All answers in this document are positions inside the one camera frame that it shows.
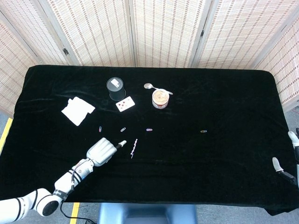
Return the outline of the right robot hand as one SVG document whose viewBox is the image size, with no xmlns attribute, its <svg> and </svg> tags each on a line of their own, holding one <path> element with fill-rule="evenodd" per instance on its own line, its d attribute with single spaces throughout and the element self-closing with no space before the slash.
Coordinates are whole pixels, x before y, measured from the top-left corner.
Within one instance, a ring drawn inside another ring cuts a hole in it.
<svg viewBox="0 0 299 224">
<path fill-rule="evenodd" d="M 284 171 L 284 169 L 280 166 L 280 163 L 276 157 L 272 158 L 272 164 L 273 167 L 278 175 L 285 178 L 288 182 L 295 185 L 297 188 L 299 187 L 299 129 L 296 128 L 295 134 L 293 131 L 288 132 L 288 136 L 292 141 L 293 149 L 294 149 L 294 155 L 295 155 L 295 161 L 296 161 L 296 176 L 293 176 L 287 172 Z"/>
</svg>

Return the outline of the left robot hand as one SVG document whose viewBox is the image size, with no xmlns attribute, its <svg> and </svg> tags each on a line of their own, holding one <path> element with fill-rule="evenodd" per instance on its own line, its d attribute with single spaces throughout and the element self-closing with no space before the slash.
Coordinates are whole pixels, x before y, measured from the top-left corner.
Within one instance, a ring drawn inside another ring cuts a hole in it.
<svg viewBox="0 0 299 224">
<path fill-rule="evenodd" d="M 93 162 L 94 166 L 100 167 L 107 163 L 117 150 L 122 148 L 126 143 L 127 141 L 123 140 L 114 146 L 106 138 L 101 138 L 87 151 L 86 157 Z"/>
</svg>

